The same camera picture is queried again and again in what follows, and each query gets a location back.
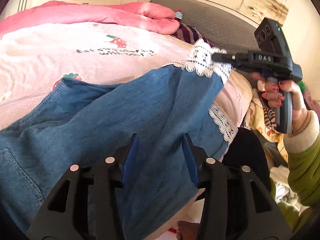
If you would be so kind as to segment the right hand red nails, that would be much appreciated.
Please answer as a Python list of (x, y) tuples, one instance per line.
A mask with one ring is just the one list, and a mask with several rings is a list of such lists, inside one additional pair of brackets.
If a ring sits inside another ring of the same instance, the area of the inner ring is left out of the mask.
[(251, 73), (251, 76), (262, 82), (262, 97), (268, 101), (271, 108), (279, 108), (283, 104), (285, 96), (280, 93), (280, 90), (291, 93), (293, 105), (292, 133), (298, 134), (301, 132), (305, 128), (306, 120), (308, 119), (308, 110), (299, 85), (292, 80), (280, 81), (276, 85), (268, 82), (263, 76), (255, 72)]

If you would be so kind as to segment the green sleeve forearm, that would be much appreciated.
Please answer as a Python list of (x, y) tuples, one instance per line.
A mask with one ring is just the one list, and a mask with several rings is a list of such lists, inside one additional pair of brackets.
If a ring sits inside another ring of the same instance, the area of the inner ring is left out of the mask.
[(314, 111), (308, 111), (297, 132), (284, 135), (284, 146), (288, 153), (289, 186), (300, 204), (307, 207), (299, 213), (294, 207), (280, 205), (292, 231), (297, 232), (319, 202), (319, 120)]

